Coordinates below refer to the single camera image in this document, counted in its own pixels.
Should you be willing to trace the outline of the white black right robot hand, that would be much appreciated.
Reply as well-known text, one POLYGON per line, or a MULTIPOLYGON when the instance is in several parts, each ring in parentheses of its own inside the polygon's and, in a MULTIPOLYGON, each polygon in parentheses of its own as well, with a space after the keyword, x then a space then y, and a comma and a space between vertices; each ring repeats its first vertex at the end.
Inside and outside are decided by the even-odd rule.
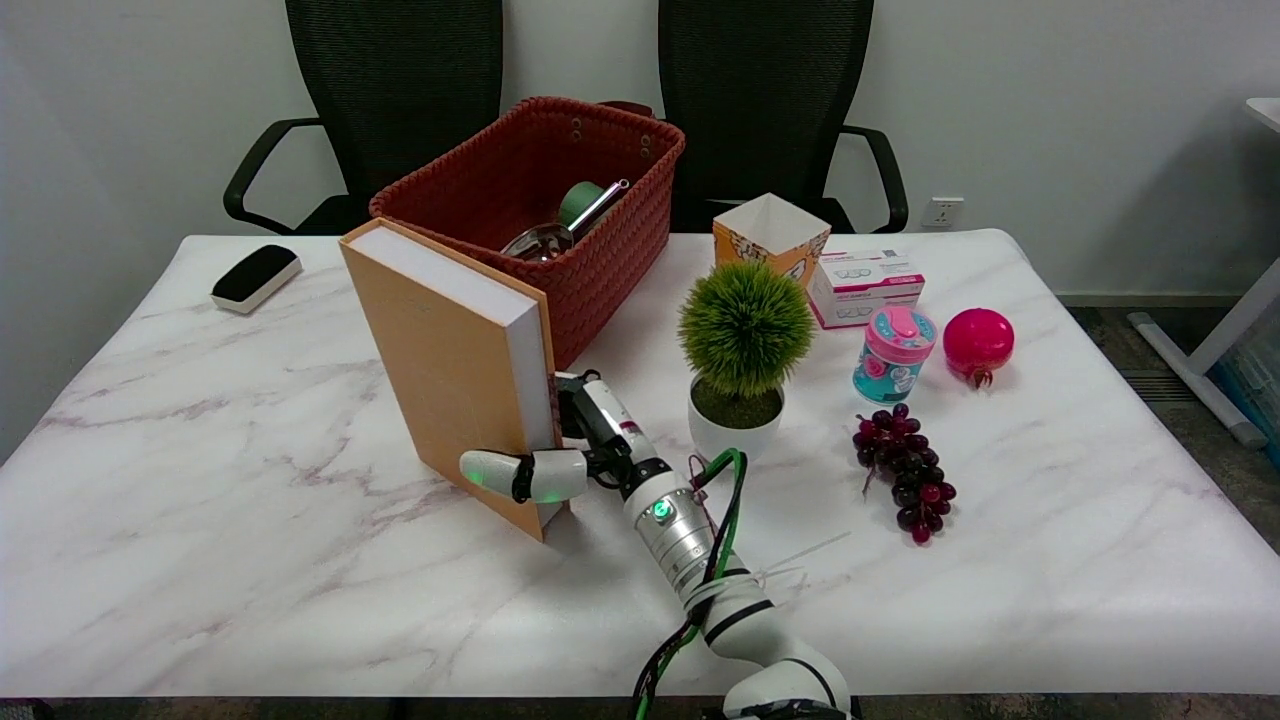
POLYGON ((593 480, 628 498, 672 471, 598 372, 558 372, 556 391, 562 428, 584 448, 521 455, 470 450, 460 457, 463 478, 516 503, 559 503, 582 495, 593 480))

